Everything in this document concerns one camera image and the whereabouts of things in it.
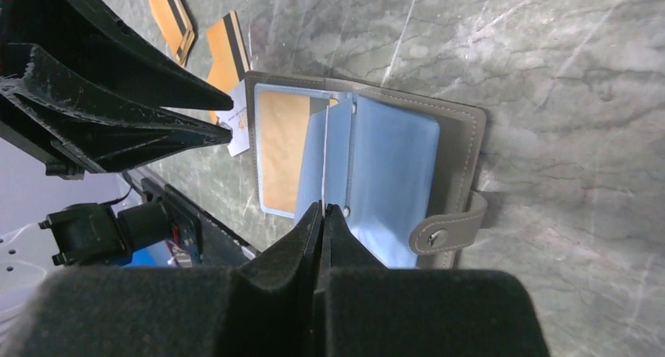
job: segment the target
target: marble countertop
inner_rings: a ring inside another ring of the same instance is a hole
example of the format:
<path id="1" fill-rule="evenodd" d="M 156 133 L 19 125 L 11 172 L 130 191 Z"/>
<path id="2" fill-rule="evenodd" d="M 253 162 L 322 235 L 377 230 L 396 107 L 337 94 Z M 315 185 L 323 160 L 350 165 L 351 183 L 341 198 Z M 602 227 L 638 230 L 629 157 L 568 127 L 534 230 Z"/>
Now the marble countertop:
<path id="1" fill-rule="evenodd" d="M 147 0 L 104 1 L 165 51 Z M 554 356 L 665 355 L 665 0 L 185 1 L 199 36 L 237 10 L 254 69 L 483 107 L 489 215 L 463 266 L 516 275 Z M 199 39 L 187 69 L 211 63 Z M 251 160 L 151 167 L 265 249 L 292 221 L 260 211 Z"/>

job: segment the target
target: metal button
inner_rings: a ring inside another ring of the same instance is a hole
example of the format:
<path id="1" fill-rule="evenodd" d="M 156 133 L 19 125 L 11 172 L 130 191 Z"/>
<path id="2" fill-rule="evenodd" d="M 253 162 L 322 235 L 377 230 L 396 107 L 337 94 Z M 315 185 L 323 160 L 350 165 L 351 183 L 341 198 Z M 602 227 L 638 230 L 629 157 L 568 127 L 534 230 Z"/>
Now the metal button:
<path id="1" fill-rule="evenodd" d="M 430 247 L 434 247 L 437 239 L 439 239 L 438 245 L 445 243 L 445 240 L 448 239 L 448 231 L 445 229 L 435 231 L 430 235 L 430 238 L 427 239 L 427 244 L 430 245 Z"/>

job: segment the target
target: strap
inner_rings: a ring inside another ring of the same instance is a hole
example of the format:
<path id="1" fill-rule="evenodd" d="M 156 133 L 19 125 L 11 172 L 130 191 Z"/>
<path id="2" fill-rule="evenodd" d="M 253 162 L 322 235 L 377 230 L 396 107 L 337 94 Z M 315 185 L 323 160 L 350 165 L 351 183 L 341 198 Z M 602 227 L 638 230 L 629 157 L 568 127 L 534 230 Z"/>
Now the strap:
<path id="1" fill-rule="evenodd" d="M 467 212 L 438 214 L 418 224 L 409 239 L 411 250 L 418 255 L 432 255 L 472 245 L 486 210 L 487 200 L 477 192 L 471 192 Z"/>

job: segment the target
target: gray marble surface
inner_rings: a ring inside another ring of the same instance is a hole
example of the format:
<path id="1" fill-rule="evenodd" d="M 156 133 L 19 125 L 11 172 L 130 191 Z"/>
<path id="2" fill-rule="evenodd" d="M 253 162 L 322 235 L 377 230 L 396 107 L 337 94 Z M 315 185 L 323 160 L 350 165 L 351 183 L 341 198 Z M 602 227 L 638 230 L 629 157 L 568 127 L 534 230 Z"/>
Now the gray marble surface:
<path id="1" fill-rule="evenodd" d="M 165 50 L 147 0 L 105 0 Z M 186 0 L 239 13 L 253 67 L 483 107 L 487 228 L 463 266 L 525 284 L 554 356 L 665 355 L 665 0 Z M 205 77 L 205 38 L 188 69 Z M 205 118 L 205 113 L 186 111 Z M 152 165 L 264 249 L 248 154 Z"/>

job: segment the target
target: open card holder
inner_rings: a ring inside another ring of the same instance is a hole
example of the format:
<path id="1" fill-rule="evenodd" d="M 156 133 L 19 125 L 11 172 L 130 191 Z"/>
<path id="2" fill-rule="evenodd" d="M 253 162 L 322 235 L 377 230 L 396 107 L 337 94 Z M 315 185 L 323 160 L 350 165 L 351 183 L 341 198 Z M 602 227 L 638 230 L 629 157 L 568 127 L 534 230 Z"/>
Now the open card holder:
<path id="1" fill-rule="evenodd" d="M 248 72 L 245 85 L 264 211 L 339 204 L 393 268 L 451 268 L 473 244 L 487 208 L 471 190 L 481 109 L 332 78 Z"/>

